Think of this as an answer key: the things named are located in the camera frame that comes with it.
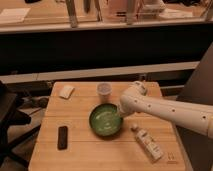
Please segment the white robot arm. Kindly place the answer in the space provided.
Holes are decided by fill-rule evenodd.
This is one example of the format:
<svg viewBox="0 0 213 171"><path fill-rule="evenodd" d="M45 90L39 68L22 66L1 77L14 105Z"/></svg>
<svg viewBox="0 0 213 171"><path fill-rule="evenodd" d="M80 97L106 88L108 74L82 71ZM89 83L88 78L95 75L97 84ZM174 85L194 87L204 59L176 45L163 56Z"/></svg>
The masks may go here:
<svg viewBox="0 0 213 171"><path fill-rule="evenodd" d="M121 117L147 113L213 139L213 106L147 96L143 82L134 81L119 98Z"/></svg>

